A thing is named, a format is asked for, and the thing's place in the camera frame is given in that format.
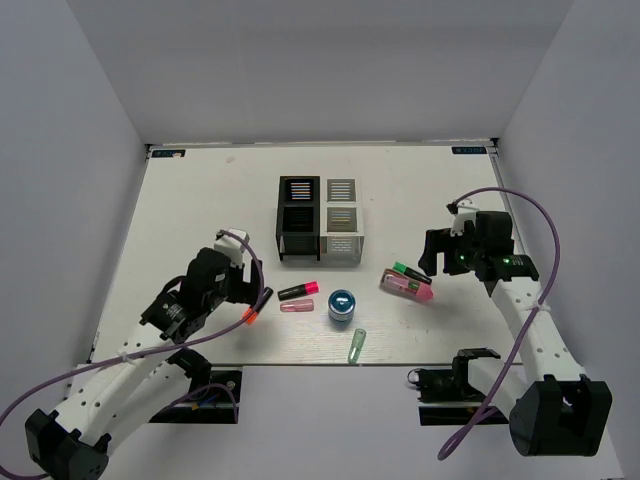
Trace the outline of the orange cap black highlighter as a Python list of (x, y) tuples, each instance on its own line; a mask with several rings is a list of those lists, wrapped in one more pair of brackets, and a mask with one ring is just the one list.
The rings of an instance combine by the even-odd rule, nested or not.
[(266, 304), (269, 302), (271, 297), (274, 294), (274, 290), (271, 287), (265, 287), (261, 296), (256, 301), (254, 306), (249, 307), (243, 315), (243, 319), (247, 325), (252, 325), (257, 317), (260, 315), (261, 311), (264, 309)]

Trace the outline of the pink cap black highlighter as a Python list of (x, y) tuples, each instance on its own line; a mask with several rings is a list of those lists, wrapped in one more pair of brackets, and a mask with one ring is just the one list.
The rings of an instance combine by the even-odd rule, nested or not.
[(286, 300), (293, 300), (297, 298), (306, 297), (319, 292), (319, 285), (316, 281), (307, 282), (304, 284), (292, 286), (277, 292), (278, 298), (281, 302)]

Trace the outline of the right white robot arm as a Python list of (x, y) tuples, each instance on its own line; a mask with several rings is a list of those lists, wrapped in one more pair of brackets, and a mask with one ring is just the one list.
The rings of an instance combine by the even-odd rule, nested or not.
[(505, 360), (490, 348), (461, 349), (450, 370), (421, 371), (425, 402), (490, 398), (508, 421), (523, 456), (591, 457), (599, 449), (612, 405), (603, 381), (587, 377), (561, 338), (541, 298), (532, 260), (515, 253), (512, 219), (506, 212), (461, 211), (453, 225), (427, 231), (418, 262), (428, 275), (472, 272), (502, 314), (525, 374), (503, 375)]

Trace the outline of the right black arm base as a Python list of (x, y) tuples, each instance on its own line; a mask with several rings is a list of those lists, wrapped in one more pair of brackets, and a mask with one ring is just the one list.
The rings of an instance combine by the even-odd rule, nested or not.
[(461, 349), (449, 367), (408, 372), (408, 384), (419, 393), (421, 426), (463, 426), (472, 418), (485, 396), (469, 384), (468, 364), (483, 358), (500, 355), (488, 348)]

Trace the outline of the green cap black highlighter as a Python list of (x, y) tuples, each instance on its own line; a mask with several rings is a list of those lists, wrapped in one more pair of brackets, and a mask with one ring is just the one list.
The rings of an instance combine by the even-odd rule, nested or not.
[(395, 262), (392, 269), (399, 274), (402, 274), (408, 278), (422, 282), (424, 284), (430, 285), (432, 283), (432, 279), (430, 277), (426, 276), (423, 273), (418, 272), (417, 270), (411, 267), (408, 267), (403, 263)]

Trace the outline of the clear green eraser case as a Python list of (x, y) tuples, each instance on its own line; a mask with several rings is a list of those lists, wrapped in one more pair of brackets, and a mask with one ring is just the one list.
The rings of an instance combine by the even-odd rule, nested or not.
[(357, 328), (354, 331), (347, 361), (349, 364), (357, 364), (364, 342), (366, 340), (367, 332), (362, 328)]

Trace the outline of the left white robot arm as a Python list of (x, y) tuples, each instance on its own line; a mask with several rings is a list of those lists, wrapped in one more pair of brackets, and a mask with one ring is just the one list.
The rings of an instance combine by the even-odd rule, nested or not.
[(211, 387), (210, 363), (192, 350), (192, 335), (225, 302), (255, 305), (264, 287), (261, 264), (244, 255), (248, 238), (221, 231), (187, 272), (168, 282), (117, 354), (51, 412), (26, 420), (31, 459), (53, 479), (97, 479), (110, 457), (140, 426), (178, 395), (199, 399)]

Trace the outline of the pink stationery package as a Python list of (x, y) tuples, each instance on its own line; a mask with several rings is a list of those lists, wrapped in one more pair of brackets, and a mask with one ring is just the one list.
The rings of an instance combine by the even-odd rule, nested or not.
[(386, 292), (402, 296), (417, 303), (427, 303), (434, 298), (434, 293), (429, 284), (390, 269), (384, 270), (379, 286)]

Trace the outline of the blue round tape tin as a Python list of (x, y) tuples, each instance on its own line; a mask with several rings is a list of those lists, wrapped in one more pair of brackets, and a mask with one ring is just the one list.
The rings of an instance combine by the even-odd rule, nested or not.
[(355, 309), (356, 298), (348, 290), (335, 290), (328, 297), (328, 316), (337, 326), (348, 325), (354, 317)]

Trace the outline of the clear pink eraser case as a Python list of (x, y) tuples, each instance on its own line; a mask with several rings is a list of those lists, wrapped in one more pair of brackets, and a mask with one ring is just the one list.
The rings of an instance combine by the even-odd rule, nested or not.
[(282, 313), (311, 312), (314, 308), (315, 304), (311, 298), (284, 301), (280, 304), (280, 311)]

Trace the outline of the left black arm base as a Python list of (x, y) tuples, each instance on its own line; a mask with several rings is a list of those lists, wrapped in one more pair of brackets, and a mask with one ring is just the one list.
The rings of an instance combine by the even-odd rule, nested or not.
[(212, 370), (209, 382), (198, 380), (177, 404), (154, 415), (152, 424), (234, 425), (238, 423), (243, 371)]

